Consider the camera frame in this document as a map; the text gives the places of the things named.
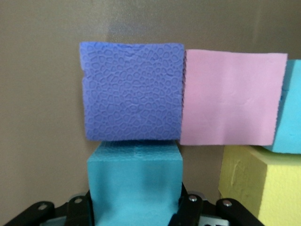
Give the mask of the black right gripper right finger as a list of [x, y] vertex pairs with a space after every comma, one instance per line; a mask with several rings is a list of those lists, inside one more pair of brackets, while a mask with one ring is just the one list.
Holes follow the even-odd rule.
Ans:
[[210, 203], [202, 193], [188, 193], [182, 185], [178, 211], [170, 226], [261, 226], [257, 219], [239, 201], [231, 198]]

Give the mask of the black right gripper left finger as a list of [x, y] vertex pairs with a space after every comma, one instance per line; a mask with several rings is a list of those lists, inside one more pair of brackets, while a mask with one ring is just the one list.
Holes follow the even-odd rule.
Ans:
[[59, 207], [55, 207], [49, 201], [36, 202], [16, 215], [5, 225], [93, 226], [94, 216], [90, 193], [76, 195]]

